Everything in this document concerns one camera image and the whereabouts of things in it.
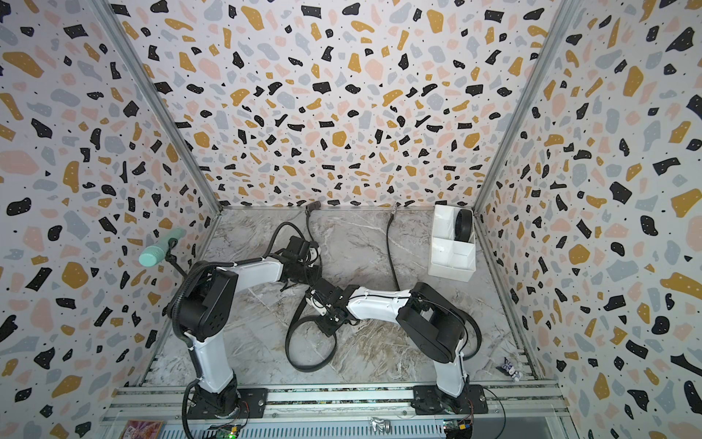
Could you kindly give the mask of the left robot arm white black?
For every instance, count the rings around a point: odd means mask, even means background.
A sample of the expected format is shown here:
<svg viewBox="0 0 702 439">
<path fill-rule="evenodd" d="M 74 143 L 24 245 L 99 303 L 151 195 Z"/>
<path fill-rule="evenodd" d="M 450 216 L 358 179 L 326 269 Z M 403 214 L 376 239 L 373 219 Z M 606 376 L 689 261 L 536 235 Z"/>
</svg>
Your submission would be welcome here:
<svg viewBox="0 0 702 439">
<path fill-rule="evenodd" d="M 268 283 L 308 284 L 320 274 L 319 258 L 317 242 L 285 221 L 274 231 L 262 256 L 238 262 L 198 262 L 184 274 L 166 314 L 174 335 L 185 343 L 196 373 L 187 400 L 219 418 L 241 409 L 223 334 L 235 294 Z"/>
</svg>

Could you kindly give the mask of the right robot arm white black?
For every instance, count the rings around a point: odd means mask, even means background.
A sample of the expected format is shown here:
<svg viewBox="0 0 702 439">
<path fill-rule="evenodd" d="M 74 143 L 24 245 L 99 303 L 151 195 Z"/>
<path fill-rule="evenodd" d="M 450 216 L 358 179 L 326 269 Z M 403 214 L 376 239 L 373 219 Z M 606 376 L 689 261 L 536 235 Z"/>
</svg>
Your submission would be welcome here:
<svg viewBox="0 0 702 439">
<path fill-rule="evenodd" d="M 483 335 L 475 319 L 426 283 L 401 291 L 377 291 L 359 285 L 341 289 L 321 279 L 305 293 L 287 340 L 301 325 L 313 322 L 335 338 L 345 324 L 378 320 L 398 324 L 417 349 L 433 361 L 437 397 L 460 410 L 469 376 L 464 362 L 481 349 Z"/>
</svg>

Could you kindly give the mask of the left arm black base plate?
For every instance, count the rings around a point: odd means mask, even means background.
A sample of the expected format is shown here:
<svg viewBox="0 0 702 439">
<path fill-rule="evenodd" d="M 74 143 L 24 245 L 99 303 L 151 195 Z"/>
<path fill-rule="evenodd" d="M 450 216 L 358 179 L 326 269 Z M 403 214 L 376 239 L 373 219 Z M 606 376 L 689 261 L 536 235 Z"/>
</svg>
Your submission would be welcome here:
<svg viewBox="0 0 702 439">
<path fill-rule="evenodd" d="M 188 419 L 260 419 L 267 397 L 268 390 L 265 388 L 228 388 L 221 393 L 209 393 L 197 386 L 192 396 L 192 406 L 188 409 Z"/>
</svg>

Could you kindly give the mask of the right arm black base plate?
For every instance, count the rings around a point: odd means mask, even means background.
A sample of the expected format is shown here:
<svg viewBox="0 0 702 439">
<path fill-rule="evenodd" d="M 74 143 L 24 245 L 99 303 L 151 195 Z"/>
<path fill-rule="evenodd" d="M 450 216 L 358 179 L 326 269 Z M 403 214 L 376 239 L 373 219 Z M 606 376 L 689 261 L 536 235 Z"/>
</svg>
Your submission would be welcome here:
<svg viewBox="0 0 702 439">
<path fill-rule="evenodd" d="M 484 387 L 481 385 L 464 386 L 458 397 L 443 393 L 436 385 L 417 385 L 412 388 L 412 392 L 411 407 L 417 415 L 488 413 Z"/>
</svg>

